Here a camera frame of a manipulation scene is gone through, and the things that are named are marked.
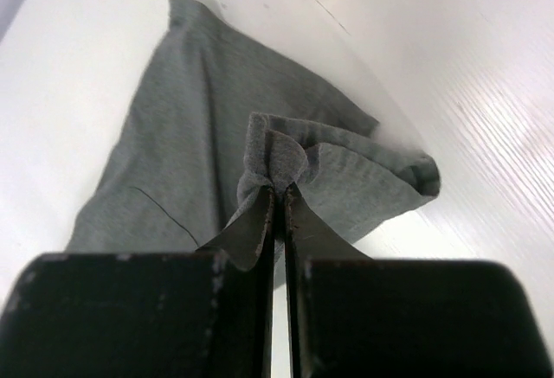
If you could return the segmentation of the grey shorts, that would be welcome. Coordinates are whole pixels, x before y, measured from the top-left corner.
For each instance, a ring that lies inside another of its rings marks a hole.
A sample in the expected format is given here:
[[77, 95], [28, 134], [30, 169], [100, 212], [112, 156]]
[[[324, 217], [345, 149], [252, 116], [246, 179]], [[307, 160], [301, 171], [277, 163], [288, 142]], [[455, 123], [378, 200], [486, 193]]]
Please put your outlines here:
[[189, 252], [296, 184], [356, 242], [434, 200], [435, 160], [377, 140], [378, 122], [332, 84], [236, 31], [196, 0], [169, 0], [153, 53], [73, 253]]

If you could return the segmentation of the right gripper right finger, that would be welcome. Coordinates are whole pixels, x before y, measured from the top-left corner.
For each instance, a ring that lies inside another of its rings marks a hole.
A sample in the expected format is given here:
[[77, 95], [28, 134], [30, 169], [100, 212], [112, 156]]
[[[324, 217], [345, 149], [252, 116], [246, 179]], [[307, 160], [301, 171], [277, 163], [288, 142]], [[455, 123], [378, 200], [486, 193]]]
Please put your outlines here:
[[284, 196], [294, 377], [550, 377], [522, 285], [483, 260], [372, 259]]

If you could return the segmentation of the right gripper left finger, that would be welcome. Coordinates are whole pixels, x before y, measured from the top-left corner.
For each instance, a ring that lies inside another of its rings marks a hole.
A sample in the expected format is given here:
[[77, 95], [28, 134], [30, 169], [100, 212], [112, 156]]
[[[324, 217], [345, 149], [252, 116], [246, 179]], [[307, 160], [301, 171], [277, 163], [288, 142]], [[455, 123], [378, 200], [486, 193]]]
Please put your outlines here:
[[193, 253], [45, 253], [1, 316], [4, 377], [268, 377], [275, 195]]

